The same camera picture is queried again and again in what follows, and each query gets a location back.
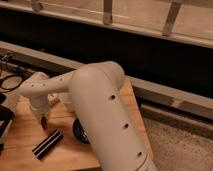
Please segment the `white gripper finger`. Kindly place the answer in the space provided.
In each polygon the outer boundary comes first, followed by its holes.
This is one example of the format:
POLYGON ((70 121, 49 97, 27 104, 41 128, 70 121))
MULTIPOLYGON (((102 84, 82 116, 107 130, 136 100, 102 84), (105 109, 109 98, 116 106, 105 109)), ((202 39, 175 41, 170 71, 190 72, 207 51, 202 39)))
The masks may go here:
POLYGON ((41 117, 39 115, 35 115, 35 118, 36 118, 36 120, 37 120, 38 123, 41 122, 41 117))
POLYGON ((49 122, 49 118, 50 118, 50 113, 46 113, 44 115, 45 119, 46 119, 46 122, 49 122))

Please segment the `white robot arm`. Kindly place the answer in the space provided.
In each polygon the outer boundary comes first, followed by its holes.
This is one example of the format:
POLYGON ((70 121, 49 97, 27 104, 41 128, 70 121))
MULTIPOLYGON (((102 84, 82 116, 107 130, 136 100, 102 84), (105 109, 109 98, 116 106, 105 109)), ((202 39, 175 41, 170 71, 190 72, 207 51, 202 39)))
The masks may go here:
POLYGON ((68 93, 103 171, 157 171, 121 99, 124 79, 122 67, 107 61, 53 78, 35 73, 20 92, 38 118, 49 110, 50 93, 68 93))

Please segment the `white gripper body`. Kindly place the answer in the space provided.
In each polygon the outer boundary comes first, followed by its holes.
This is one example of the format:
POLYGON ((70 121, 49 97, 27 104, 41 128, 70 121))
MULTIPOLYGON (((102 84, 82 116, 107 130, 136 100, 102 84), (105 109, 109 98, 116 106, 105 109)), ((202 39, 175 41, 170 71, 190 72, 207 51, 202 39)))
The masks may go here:
POLYGON ((50 109, 50 102, 47 99, 31 99, 30 109, 35 116, 44 116, 50 109))

